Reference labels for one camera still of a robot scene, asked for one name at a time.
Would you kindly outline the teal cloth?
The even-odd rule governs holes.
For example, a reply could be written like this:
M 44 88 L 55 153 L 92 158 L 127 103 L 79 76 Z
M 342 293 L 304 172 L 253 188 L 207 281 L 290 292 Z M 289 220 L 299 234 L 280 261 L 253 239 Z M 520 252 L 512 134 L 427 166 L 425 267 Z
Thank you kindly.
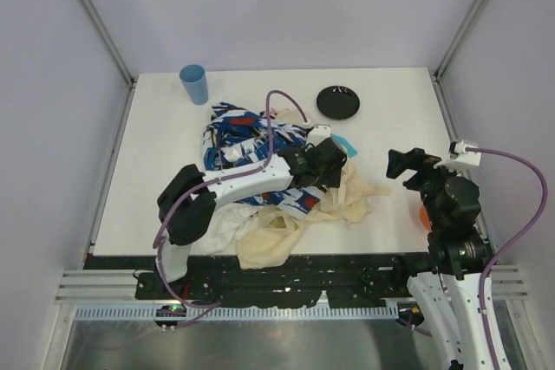
M 350 159 L 357 155 L 357 150 L 344 137 L 333 134 L 332 139 L 345 150 Z

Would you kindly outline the cream cloth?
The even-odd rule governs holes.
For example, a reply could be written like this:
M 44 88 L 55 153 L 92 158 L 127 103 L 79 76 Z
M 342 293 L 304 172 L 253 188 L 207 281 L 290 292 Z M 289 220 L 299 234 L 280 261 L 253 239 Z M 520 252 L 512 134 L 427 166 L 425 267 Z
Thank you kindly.
M 292 119 L 291 113 L 283 119 L 291 123 L 301 122 L 308 131 L 312 127 L 305 120 Z M 293 217 L 275 205 L 257 206 L 261 208 L 258 218 L 236 244 L 242 269 L 262 269 L 284 264 L 310 224 L 332 220 L 359 223 L 372 212 L 368 198 L 389 193 L 362 179 L 351 160 L 347 160 L 343 166 L 338 188 L 320 188 L 326 191 L 324 196 L 303 219 Z

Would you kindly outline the blue white red patterned cloth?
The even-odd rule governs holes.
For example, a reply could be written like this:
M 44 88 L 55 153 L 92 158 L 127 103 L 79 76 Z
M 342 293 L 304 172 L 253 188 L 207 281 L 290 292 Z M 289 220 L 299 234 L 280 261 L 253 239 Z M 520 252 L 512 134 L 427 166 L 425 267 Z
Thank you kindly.
M 203 133 L 202 153 L 208 171 L 231 169 L 265 160 L 269 143 L 267 120 L 231 103 L 220 102 L 212 107 L 213 115 Z M 283 118 L 271 120 L 273 152 L 306 145 L 308 128 L 303 123 L 291 123 Z M 241 204 L 275 205 L 293 217 L 303 219 L 320 202 L 325 190 L 310 186 L 303 189 L 268 191 L 243 198 Z

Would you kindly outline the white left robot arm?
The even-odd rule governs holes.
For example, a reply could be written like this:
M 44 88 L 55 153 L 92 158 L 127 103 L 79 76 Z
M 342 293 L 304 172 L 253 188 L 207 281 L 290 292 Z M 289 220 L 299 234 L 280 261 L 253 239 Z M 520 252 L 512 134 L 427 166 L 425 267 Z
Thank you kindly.
M 329 137 L 223 171 L 184 166 L 157 199 L 160 229 L 153 248 L 161 279 L 175 282 L 186 275 L 192 244 L 207 233 L 215 211 L 269 192 L 337 188 L 347 158 L 346 151 Z

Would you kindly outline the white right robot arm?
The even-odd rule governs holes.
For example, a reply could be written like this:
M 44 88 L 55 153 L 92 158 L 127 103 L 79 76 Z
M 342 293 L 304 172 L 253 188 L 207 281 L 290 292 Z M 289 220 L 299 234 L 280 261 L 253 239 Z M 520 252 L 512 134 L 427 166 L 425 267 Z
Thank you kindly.
M 388 152 L 386 176 L 413 176 L 403 185 L 417 191 L 428 216 L 428 253 L 408 264 L 407 288 L 414 297 L 446 369 L 508 369 L 488 264 L 493 257 L 476 221 L 480 189 L 462 171 L 477 167 L 474 144 L 454 142 L 448 159 L 414 148 Z

